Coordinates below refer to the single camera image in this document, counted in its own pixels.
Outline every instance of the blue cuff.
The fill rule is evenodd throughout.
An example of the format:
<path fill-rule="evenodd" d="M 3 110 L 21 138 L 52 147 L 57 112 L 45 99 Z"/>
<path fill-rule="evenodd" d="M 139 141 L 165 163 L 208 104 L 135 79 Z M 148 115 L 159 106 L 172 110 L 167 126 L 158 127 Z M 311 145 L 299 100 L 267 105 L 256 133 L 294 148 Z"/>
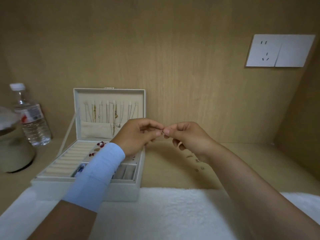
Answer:
<path fill-rule="evenodd" d="M 98 212 L 107 186 L 125 157 L 121 147 L 108 142 L 83 169 L 62 199 Z"/>

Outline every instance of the white towel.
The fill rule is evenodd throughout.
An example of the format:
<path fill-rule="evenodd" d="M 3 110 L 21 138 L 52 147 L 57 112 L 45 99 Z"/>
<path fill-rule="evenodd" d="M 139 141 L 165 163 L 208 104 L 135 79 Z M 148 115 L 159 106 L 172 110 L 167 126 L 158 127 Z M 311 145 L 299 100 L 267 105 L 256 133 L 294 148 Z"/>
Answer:
<path fill-rule="evenodd" d="M 283 193 L 320 224 L 320 197 Z M 38 201 L 29 188 L 0 217 L 0 239 L 26 239 L 57 201 Z M 251 239 L 220 190 L 141 188 L 137 202 L 103 202 L 89 239 Z"/>

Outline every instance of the hand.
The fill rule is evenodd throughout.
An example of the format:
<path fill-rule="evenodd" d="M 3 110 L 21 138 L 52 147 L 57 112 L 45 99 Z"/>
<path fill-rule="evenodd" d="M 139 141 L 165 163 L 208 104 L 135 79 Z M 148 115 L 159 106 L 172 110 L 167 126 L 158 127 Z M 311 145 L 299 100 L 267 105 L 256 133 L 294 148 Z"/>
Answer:
<path fill-rule="evenodd" d="M 144 145 L 161 136 L 164 125 L 141 118 L 128 120 L 110 141 L 117 144 L 126 156 L 136 154 Z"/>
<path fill-rule="evenodd" d="M 173 124 L 164 128 L 163 132 L 166 139 L 173 138 L 172 143 L 175 147 L 182 142 L 179 149 L 182 151 L 188 149 L 197 157 L 207 156 L 213 147 L 222 147 L 195 122 Z"/>

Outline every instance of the plastic bottle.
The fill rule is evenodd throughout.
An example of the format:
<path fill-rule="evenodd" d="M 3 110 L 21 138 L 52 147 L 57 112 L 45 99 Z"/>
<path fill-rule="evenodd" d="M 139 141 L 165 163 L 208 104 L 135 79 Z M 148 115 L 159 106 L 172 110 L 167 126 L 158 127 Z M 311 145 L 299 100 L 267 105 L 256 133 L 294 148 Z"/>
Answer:
<path fill-rule="evenodd" d="M 48 144 L 51 132 L 40 105 L 28 99 L 23 83 L 12 83 L 10 88 L 16 92 L 18 103 L 14 104 L 14 111 L 20 114 L 22 129 L 29 142 L 33 146 Z"/>

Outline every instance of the jewelry tray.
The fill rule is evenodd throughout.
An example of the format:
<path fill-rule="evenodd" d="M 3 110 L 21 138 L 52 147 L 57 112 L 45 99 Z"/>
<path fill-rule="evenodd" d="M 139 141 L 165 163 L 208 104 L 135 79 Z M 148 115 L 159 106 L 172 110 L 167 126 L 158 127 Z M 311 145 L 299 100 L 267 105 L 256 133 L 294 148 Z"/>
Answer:
<path fill-rule="evenodd" d="M 37 198 L 60 200 L 86 164 L 128 119 L 145 117 L 145 105 L 144 89 L 74 88 L 75 114 L 59 153 L 31 181 Z M 62 152 L 74 121 L 77 140 Z M 144 148 L 125 158 L 112 177 L 104 201 L 134 202 L 138 199 L 144 159 Z"/>

